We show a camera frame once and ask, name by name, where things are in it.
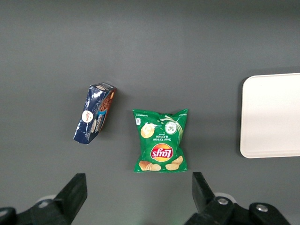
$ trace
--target screw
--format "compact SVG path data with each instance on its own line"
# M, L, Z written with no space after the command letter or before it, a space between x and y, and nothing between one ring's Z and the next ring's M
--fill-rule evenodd
M39 208L44 208L44 207L46 207L48 205L48 202L41 202L39 205L38 205L38 207Z
M8 210L0 211L0 217L5 216L7 214Z
M258 205L256 206L256 208L257 208L257 210L259 210L260 212L267 212L267 211L269 210L267 206L261 205L261 204L258 204Z
M219 198L217 201L218 201L221 205L227 205L227 204L228 204L228 201L227 201L226 199L224 199L224 198Z

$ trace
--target gray table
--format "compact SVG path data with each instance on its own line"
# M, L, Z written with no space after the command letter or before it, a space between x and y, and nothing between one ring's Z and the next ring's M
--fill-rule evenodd
M0 207L18 212L86 173L74 225L181 225L192 172L239 205L276 206L300 224L298 157L240 154L241 87L300 71L300 2L1 1ZM72 140L90 84L118 88L103 132ZM188 108L189 170L133 173L133 108Z

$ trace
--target potato chip image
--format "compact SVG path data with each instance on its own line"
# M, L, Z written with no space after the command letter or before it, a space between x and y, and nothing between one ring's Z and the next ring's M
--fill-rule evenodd
M154 134L155 126L153 123L146 123L141 129L143 138L149 138Z

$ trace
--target package logo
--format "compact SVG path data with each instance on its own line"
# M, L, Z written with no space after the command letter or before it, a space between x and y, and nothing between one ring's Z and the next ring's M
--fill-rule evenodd
M92 112L90 112L88 110L84 110L81 118L82 118L83 122L89 123L93 120L94 115L92 114Z
M158 162L168 161L173 156L173 149L167 144L157 144L151 151L152 159Z

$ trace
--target bolt head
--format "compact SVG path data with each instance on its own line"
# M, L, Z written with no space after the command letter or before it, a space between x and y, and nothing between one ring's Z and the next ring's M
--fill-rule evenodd
M256 206L256 209L257 209L258 211L260 211L260 212L267 212L267 211L269 210L267 206L262 205L262 204L258 204L258 205Z
M217 201L221 205L227 205L228 204L228 200L224 199L224 198L219 198Z

